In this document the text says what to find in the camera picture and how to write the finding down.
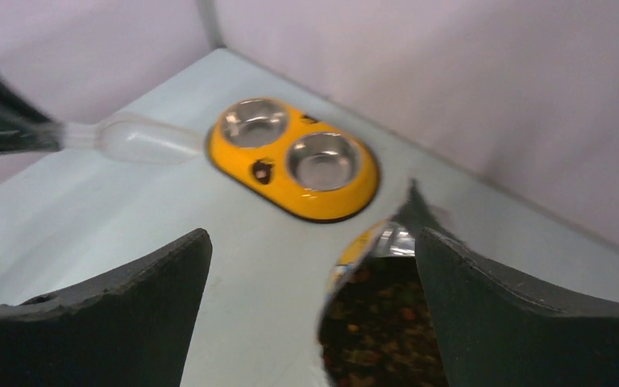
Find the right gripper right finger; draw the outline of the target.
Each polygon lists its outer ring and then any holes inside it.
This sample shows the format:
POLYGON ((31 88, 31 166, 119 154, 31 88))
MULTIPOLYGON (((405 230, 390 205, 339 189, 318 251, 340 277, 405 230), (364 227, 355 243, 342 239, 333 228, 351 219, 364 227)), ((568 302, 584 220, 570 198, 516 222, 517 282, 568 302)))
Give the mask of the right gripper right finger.
POLYGON ((419 276, 452 386, 619 386, 619 302, 553 285, 433 229, 419 276))

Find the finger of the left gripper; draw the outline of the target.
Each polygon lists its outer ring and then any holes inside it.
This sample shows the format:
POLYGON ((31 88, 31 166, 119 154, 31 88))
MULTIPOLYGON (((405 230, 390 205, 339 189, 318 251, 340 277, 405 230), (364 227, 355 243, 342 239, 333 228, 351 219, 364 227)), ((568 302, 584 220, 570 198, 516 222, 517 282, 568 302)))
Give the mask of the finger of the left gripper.
POLYGON ((0 81, 0 155, 58 152, 61 125, 39 112, 0 81))

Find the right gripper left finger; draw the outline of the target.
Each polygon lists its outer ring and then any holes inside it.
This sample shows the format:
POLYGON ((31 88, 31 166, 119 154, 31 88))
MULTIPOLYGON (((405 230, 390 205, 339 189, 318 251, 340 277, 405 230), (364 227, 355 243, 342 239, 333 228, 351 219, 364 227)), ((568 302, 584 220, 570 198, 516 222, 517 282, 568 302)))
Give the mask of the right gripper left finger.
POLYGON ((197 229, 86 281, 0 305, 0 386, 178 386, 211 255, 197 229))

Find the pet food bag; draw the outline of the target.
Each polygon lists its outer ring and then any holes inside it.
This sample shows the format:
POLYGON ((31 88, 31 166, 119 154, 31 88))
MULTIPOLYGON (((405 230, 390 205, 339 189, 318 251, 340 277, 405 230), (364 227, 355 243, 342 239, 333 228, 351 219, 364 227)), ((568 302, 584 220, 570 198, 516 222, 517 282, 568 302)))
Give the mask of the pet food bag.
MULTIPOLYGON (((331 302, 366 259, 412 257, 415 260, 415 238, 411 232, 418 226, 447 231, 451 227, 451 221, 447 211, 428 204, 415 186, 411 185, 408 188, 406 201, 397 212, 369 227, 351 242, 331 269, 327 282, 326 302, 318 321, 318 333, 331 302)), ((334 386, 324 368, 322 345, 319 342, 318 333, 318 348, 321 357, 320 377, 329 386, 334 386)))

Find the clear plastic scoop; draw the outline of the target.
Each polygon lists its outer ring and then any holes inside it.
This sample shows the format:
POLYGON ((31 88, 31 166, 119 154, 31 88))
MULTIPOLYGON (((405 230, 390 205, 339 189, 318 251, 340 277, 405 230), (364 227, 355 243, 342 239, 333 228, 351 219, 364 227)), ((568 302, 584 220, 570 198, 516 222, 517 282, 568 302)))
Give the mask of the clear plastic scoop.
POLYGON ((131 112, 119 112, 99 123, 58 123, 64 148, 85 149, 123 162, 174 165, 203 151, 197 132, 131 112))

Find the yellow double pet bowl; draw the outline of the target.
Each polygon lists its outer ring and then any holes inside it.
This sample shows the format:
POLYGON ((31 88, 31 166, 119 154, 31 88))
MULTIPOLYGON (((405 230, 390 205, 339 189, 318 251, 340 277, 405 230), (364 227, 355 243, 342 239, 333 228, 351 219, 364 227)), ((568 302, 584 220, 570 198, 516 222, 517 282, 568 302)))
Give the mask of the yellow double pet bowl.
POLYGON ((274 98, 228 106, 204 148, 219 172, 311 223, 356 216, 380 188, 379 162, 369 146, 274 98))

